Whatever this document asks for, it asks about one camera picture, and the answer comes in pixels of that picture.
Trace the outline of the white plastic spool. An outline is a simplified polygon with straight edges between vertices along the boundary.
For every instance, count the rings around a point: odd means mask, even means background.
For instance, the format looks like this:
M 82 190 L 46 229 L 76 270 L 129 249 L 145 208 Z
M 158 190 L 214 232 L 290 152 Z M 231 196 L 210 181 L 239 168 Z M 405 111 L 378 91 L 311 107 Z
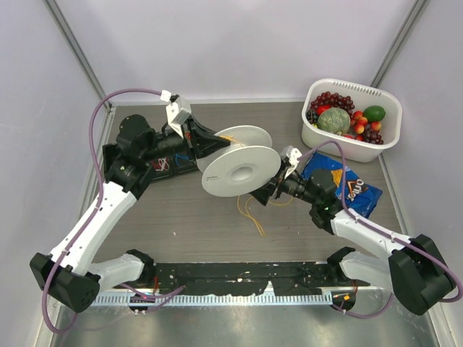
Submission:
M 230 146 L 197 160 L 207 193 L 217 197 L 247 194 L 266 185 L 280 169 L 280 155 L 266 130 L 242 125 L 223 129 L 216 136 L 229 140 Z

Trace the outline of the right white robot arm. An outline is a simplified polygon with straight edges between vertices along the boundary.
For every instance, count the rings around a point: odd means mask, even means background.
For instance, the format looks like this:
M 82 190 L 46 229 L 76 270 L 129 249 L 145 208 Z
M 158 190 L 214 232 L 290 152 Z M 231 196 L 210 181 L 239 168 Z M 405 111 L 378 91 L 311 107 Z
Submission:
M 314 170 L 308 179 L 282 168 L 263 187 L 251 193 L 260 204 L 287 194 L 310 204 L 312 222 L 328 233 L 347 239 L 368 251 L 345 248 L 333 254 L 326 275 L 344 285 L 360 280 L 388 291 L 416 315 L 439 302 L 462 298 L 462 282 L 446 265 L 434 241 L 420 234 L 414 238 L 390 231 L 346 209 L 336 196 L 337 186 L 326 169 Z

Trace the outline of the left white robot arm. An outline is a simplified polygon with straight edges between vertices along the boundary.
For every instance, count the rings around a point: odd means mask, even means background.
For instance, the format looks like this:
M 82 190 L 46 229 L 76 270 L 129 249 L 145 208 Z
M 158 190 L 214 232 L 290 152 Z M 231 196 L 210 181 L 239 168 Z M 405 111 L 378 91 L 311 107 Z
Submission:
M 184 153 L 197 160 L 230 146 L 230 141 L 188 116 L 180 131 L 157 132 L 138 114 L 119 125 L 114 144 L 103 148 L 104 176 L 92 205 L 64 240 L 30 261 L 39 287 L 75 313 L 85 311 L 100 292 L 125 283 L 147 288 L 154 260 L 131 249 L 100 264 L 93 258 L 119 219 L 140 199 L 156 176 L 153 160 Z

